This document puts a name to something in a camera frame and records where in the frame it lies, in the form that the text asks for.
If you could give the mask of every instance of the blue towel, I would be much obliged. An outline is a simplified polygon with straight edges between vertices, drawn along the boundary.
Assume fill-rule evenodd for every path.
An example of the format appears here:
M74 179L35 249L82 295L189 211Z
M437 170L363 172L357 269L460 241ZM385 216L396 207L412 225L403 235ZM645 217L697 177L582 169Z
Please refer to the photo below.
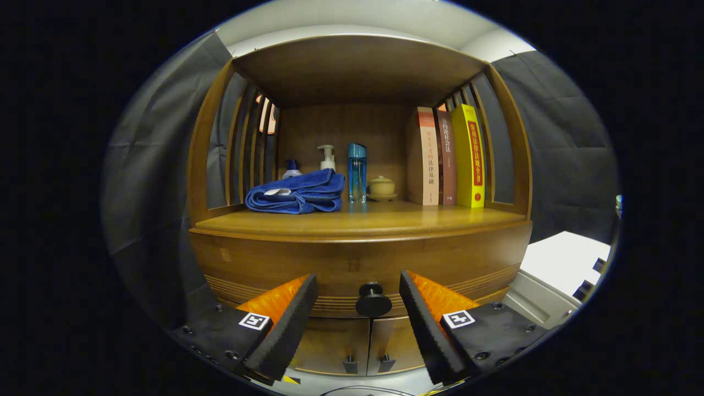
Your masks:
M322 169L259 185L249 190L244 202L253 211L306 214L313 211L338 211L342 206L345 177L332 169ZM264 195L268 190L287 188L289 195Z

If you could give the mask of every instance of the wooden top panel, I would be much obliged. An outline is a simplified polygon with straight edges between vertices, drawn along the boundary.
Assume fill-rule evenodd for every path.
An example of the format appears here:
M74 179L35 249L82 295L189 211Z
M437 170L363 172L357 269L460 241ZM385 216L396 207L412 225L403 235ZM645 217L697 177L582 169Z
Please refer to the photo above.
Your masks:
M343 201L342 210L332 213L290 215L247 209L200 221L196 228L255 240L371 242L377 240L376 237L409 240L462 235L525 220L525 215L489 208L422 206L402 201L366 204Z
M311 37L233 60L277 106L436 106L487 67L455 49L396 37Z

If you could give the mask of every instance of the ceiling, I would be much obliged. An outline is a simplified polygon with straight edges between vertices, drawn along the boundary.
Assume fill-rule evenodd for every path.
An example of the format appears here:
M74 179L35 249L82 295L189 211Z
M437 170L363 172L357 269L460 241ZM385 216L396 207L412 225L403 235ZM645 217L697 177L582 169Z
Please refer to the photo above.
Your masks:
M231 47L253 37L316 25L404 32L454 49L500 28L444 0L274 0L224 22L218 27L218 36Z

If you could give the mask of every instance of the red label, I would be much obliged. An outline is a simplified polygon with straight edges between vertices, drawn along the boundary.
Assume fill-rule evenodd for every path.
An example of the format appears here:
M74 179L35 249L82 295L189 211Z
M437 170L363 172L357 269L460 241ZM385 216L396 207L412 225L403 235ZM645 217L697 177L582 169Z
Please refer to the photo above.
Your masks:
M470 127L470 146L472 148L472 158L474 159L474 163L472 164L474 185L483 185L484 175L482 174L482 147L479 145L477 124L472 121L467 121L467 125Z
M429 113L418 111L418 124L422 127L435 128L435 118L432 111Z

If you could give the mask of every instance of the glass bottle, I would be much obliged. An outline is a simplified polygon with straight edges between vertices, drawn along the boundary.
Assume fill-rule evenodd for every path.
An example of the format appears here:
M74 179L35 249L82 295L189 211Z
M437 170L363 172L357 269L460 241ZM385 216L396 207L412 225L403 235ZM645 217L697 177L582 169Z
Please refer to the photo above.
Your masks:
M367 147L350 143L347 146L347 180L350 203L367 201Z

